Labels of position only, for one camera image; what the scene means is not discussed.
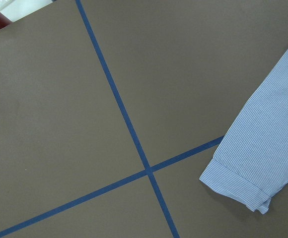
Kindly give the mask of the blue striped button shirt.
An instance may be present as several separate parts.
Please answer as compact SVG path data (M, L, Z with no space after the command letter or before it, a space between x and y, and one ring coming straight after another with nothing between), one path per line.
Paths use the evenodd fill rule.
M200 181L262 214L288 183L288 50L248 99Z

